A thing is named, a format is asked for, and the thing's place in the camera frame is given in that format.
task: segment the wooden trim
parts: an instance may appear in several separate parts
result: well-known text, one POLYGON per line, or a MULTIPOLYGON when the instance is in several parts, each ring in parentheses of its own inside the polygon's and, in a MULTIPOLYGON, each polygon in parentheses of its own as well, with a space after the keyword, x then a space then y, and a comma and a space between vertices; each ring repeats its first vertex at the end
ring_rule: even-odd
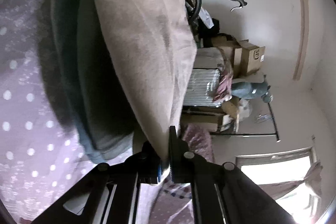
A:
POLYGON ((309 34, 308 0, 300 0, 300 3, 301 3, 301 37, 300 37, 299 54, 296 61, 293 80, 300 80, 301 78, 308 46, 308 34, 309 34))

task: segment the screw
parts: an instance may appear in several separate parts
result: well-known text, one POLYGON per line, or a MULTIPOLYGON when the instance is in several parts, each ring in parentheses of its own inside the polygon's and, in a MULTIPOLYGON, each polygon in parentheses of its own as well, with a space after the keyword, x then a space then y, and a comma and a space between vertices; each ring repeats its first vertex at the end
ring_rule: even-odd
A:
POLYGON ((235 165, 231 162, 226 162, 224 163, 224 168, 226 170, 232 171, 235 168, 235 165))
POLYGON ((185 152, 184 154, 183 154, 183 156, 186 158, 186 159, 192 159, 194 156, 195 156, 195 154, 194 153, 192 153, 192 152, 185 152))
POLYGON ((101 164, 98 164, 97 167, 98 167, 98 170, 102 172, 102 171, 106 171, 110 166, 109 164, 103 162, 101 164))
POLYGON ((140 155, 138 156, 138 158, 139 158, 140 160, 144 160, 144 159, 146 159, 147 157, 148 157, 147 153, 144 153, 144 152, 141 152, 140 155))

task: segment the gray plush toy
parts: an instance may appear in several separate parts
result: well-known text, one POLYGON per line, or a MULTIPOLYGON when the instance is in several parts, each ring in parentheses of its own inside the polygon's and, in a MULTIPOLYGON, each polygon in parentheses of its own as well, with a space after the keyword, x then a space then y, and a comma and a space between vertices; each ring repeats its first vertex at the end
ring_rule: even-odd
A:
POLYGON ((232 84, 231 89, 233 96, 244 99, 261 97, 265 103, 270 103, 273 100, 273 95, 269 92, 270 87, 264 75, 262 83, 237 82, 232 84))

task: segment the polka dot bedsheet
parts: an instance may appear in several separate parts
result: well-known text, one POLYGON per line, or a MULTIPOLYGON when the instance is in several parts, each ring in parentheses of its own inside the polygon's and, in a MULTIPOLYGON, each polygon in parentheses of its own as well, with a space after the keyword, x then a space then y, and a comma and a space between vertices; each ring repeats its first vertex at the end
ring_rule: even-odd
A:
POLYGON ((0 199, 17 223, 34 220, 95 166, 70 119, 49 9, 47 0, 0 0, 0 199))

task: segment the clutter pile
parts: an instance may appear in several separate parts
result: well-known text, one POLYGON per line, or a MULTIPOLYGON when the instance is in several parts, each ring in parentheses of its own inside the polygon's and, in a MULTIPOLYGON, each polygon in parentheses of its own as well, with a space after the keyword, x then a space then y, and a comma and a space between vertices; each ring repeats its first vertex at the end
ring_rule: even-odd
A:
POLYGON ((239 121, 250 116, 249 100, 272 101, 266 75, 260 83, 247 76, 256 74, 265 58, 265 47, 249 40, 238 41, 219 33, 219 22, 207 29, 199 21, 198 49, 189 80, 181 124, 197 124, 211 133, 237 133, 239 121))

